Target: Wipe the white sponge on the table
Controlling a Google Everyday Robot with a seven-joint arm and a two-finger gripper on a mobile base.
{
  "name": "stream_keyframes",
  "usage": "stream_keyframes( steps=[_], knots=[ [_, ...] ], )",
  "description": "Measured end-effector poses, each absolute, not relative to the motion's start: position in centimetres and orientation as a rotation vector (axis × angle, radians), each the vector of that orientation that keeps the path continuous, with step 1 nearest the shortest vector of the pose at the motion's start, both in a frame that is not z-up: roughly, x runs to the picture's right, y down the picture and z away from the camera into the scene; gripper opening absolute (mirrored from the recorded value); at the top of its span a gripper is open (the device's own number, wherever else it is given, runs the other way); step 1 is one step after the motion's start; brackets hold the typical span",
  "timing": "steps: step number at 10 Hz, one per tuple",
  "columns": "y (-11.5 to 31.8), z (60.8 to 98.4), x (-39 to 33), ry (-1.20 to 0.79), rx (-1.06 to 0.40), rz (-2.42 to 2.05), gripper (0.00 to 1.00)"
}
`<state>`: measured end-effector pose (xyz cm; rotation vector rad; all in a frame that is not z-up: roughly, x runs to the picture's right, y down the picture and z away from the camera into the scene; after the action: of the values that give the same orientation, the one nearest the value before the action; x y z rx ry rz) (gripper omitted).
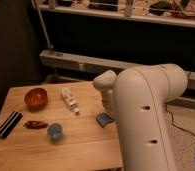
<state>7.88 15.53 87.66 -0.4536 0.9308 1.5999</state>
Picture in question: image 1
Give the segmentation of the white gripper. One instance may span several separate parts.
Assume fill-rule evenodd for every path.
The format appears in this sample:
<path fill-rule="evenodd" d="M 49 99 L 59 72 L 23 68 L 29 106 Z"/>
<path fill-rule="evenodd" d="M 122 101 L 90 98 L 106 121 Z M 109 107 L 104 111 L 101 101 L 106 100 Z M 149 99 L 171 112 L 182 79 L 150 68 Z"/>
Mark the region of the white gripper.
<path fill-rule="evenodd" d="M 93 87 L 100 92 L 102 97 L 102 105 L 107 114 L 110 116 L 114 115 L 114 104 L 113 104 L 113 85 L 117 75 L 112 70 L 107 70 L 101 75 L 94 78 L 92 84 Z"/>

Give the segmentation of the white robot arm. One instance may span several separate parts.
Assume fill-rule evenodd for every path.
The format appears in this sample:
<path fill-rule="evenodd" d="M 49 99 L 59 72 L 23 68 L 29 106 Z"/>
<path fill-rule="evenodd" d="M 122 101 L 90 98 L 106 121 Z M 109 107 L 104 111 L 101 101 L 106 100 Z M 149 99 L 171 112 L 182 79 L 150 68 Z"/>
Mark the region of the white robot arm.
<path fill-rule="evenodd" d="M 164 118 L 164 104 L 187 88 L 176 64 L 134 66 L 93 80 L 105 110 L 115 117 L 124 171 L 177 171 Z"/>

